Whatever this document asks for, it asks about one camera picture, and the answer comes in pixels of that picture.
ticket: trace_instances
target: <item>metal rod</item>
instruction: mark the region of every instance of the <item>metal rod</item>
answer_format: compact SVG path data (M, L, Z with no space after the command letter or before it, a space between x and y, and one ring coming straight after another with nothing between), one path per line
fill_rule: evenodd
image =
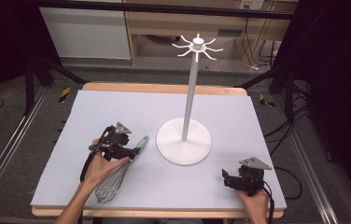
M261 18L276 20L292 20L301 15L289 12L272 12L260 10L243 10L215 7L182 7L182 6L165 6L150 4L125 4L125 3L107 3L107 2L87 2L87 1L58 1L58 0L13 0L17 3L34 4L38 7L57 7L73 9L90 9L90 10L109 10L109 11L135 11L135 12L154 12L154 13L172 13L172 14L191 14L206 16L222 17L240 17L240 18Z
M274 96L275 103L277 105L282 105L284 102L278 96ZM286 114L281 110L278 109L280 112L281 117L283 120L287 120ZM302 146L301 140L297 135L296 131L293 130L291 133L291 141L293 148L295 149L295 154L298 159L298 162L301 166L304 176L306 177L307 185L309 186L310 191L312 192L313 198L315 199L318 211L323 218L324 223L326 224L336 224L338 222L338 218L335 215L335 212L332 209L332 205L330 205L330 200L327 197L325 190L323 189L317 175L316 171L313 169L312 164L310 163L305 150Z
M184 126L182 128L183 142L187 141L188 129L190 127L190 113L192 111L193 96L195 94L196 79L199 69L199 53L194 52L192 63L190 64L190 84L188 86L187 105L185 107Z
M31 70L30 58L27 59L25 65L25 88L26 88L26 108L24 110L24 115L30 113L31 108L34 105L34 77Z
M9 164L14 152L16 151L19 143L21 142L22 138L24 137L24 134L27 132L27 129L29 128L30 124L32 123L39 107L41 106L43 99L48 91L48 87L41 87L36 95L35 98L35 105L31 109L30 113L28 115L25 115L23 119L21 120L18 128L16 131L12 134L10 137L9 141L7 142L7 145L5 146L3 152L0 155L0 178L7 168L7 165Z
M89 80L85 80L81 77L78 77L74 74L72 74L71 72L69 72L68 70L64 69L62 66L48 60L47 58L45 57L42 57L42 56L36 56L36 58L42 62L43 64L53 68L54 70L58 71L59 73L63 74L65 77L68 77L70 78L71 80L75 81L77 84L86 84L88 82L90 82Z

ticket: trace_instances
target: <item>vertical pole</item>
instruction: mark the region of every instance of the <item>vertical pole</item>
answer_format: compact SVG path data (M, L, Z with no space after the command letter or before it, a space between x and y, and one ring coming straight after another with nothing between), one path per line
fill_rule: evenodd
M198 76L199 69L199 53L194 52L192 57L192 63L190 65L190 83L188 86L188 96L187 96L187 105L185 108L184 116L184 126L182 129L182 138L183 142L187 141L188 128L190 126L190 112L192 110L193 95L195 94L196 79Z
M25 64L25 88L26 88L26 108L24 115L30 113L31 108L34 105L34 77L31 70L31 59L28 58Z
M289 122L294 122L294 105L292 103L292 93L294 91L294 74L289 69L288 71L288 80L286 86L286 103L284 105L284 112L286 113L287 119Z

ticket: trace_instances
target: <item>cabinet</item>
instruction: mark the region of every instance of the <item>cabinet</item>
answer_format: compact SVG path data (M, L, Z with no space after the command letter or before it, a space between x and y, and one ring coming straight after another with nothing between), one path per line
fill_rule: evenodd
M61 58L130 60L123 12L44 7L40 10Z
M240 0L123 0L131 4L152 4L167 6L185 7L218 7L237 9L241 5ZM293 12L297 1L265 1L262 10ZM202 16L202 15L181 15L166 13L147 12L125 12L127 30L129 36L129 47L133 64L136 63L138 42L140 35L189 35L196 36L199 33L204 37L226 37L234 38L240 56L245 67L250 66L243 44L246 46L246 38L242 33L246 31L246 18ZM249 19L247 33L250 40L251 52L248 56L258 53L261 40L282 40L289 21Z

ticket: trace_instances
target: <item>gray floor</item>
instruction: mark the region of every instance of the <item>gray floor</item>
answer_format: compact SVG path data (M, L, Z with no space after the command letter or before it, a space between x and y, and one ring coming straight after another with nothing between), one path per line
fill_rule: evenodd
M184 50L169 47L173 40L156 36L146 36L142 39L139 57L135 66L125 64L111 64L108 62L91 61L64 62L70 71L86 79L95 81L141 82L141 83L171 83L187 84L190 69L190 56L176 58L175 54ZM240 63L238 52L230 39L220 39L215 48L224 48L224 52L213 57L217 61L210 61L202 57L198 85L233 86L246 82L267 70L262 66L259 71L244 69ZM32 189L37 185L39 177L46 165L50 153L60 135L70 113L73 100L81 85L53 73L55 83L48 88L47 95L36 113L34 121L19 143L12 159L0 178L0 222L1 223L50 223L51 217L35 217L31 213L30 201L33 197ZM284 120L281 106L269 107L260 103L260 94L268 93L270 80L248 89L263 133L268 133ZM58 99L64 87L72 90L64 103ZM23 77L0 84L0 99L4 105L0 108L0 155L13 131L22 118L24 109ZM283 99L282 94L276 99ZM305 105L303 99L295 101L296 109ZM321 143L313 122L306 116L301 116L295 122L294 132L299 136L302 146L317 173L318 179L325 190L339 223L351 223L351 183L345 175L342 166L328 162L326 150ZM276 140L283 133L277 133L268 141ZM276 143L268 143L272 150ZM308 181L296 156L296 149L288 137L274 153L275 166L286 168L296 175L302 182L303 194L297 200L287 200L288 208L283 217L276 223L323 223L322 216L315 201L315 196L309 188ZM299 192L298 182L282 171L276 171L283 191L292 197Z

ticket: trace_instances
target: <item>table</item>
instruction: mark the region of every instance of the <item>table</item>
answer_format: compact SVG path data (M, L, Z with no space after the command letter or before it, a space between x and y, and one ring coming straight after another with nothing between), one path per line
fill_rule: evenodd
M118 94L119 92L126 92L127 94L133 94L133 92L141 92L141 94L143 93L148 93L151 94L153 92L153 94L160 94L163 95L164 93L171 93L171 95L168 95L169 97L175 97L175 99L177 98L177 96L174 96L175 94L185 94L188 91L188 86L177 86L177 85L155 85L155 84L127 84L127 83L120 83L120 84L116 84L116 83L88 83L83 87L83 91L93 91L92 93L94 94L99 94L100 92L97 91L113 91L115 92L114 94ZM198 95L222 95L222 96L229 96L229 97L240 97L240 96L245 96L245 100L249 97L246 96L246 91L243 89L235 89L235 88L223 88L223 87L208 87L208 86L197 86L196 87L196 95L195 95L195 101L198 101L199 98L197 97ZM154 136L150 136L150 141L154 142L155 137ZM59 139L58 144L56 145L56 147L59 145L59 143L61 143L62 141L62 137ZM53 155L55 153L62 153L61 150L59 150L58 148L56 148L53 150L52 156L50 158L50 160L52 160L52 157L54 157ZM139 157L139 163L143 163L143 156L147 156L147 148L143 151L142 155ZM80 166L82 166L83 164L83 160L85 160L86 158L82 158L81 161L77 162L77 164L80 164ZM39 194L41 194L41 196L43 195L42 192L40 191L45 191L45 188L42 189L40 188L40 186L42 187L42 181L45 181L45 175L48 174L48 172L53 172L50 170L50 166L52 165L51 162L49 160L49 163L47 165L46 171L44 171L43 176L41 176L41 180L40 180L40 184L38 185L38 188L35 192L35 198L32 201L32 206L33 206L33 214L35 214L36 216L58 216L62 211L63 211L63 206L60 205L53 205L53 204L40 204L39 202ZM238 164L232 164L230 167L234 167L237 168ZM80 171L77 170L76 173L76 181L78 181L77 176L80 174ZM132 175L134 175L133 173L133 167L131 165L131 167L129 168L128 173L125 176L125 180L124 183L121 187L121 190L125 190L128 191L127 188L128 186L128 180L127 177L131 177ZM51 187L54 187L56 185L56 181L54 180L47 180L47 182L49 181L49 185ZM69 191L70 191L70 195L72 196L72 194L74 193L75 189L72 189L72 186L75 185L75 188L77 187L77 182L76 183L70 183L68 184L68 186L71 186ZM219 183L219 185L221 185L220 189L221 192L225 192L225 194L228 194L229 192L231 192L231 189L225 188L223 187L223 182ZM49 191L50 195L53 196L52 194L56 193L52 191ZM122 194L122 192L119 192L119 195L117 195L117 197L114 199L114 203L119 202L119 200L122 197L126 197L125 194ZM45 201L46 199L46 195L44 195L43 198L41 198L41 201ZM283 216L284 213L284 207L285 207L285 203L284 202L280 202L280 205L282 206L281 208L276 208L274 211L274 218L278 218ZM84 216L85 217L200 217L200 218L241 218L241 217L247 217L247 214L245 211L241 211L241 209L234 209L234 208L229 208L229 209L201 209L201 208L191 208L193 207L193 205L190 206L190 208L186 208L186 209L182 209L182 208L108 208L105 206L96 206L96 207L86 207L86 209L84 210Z

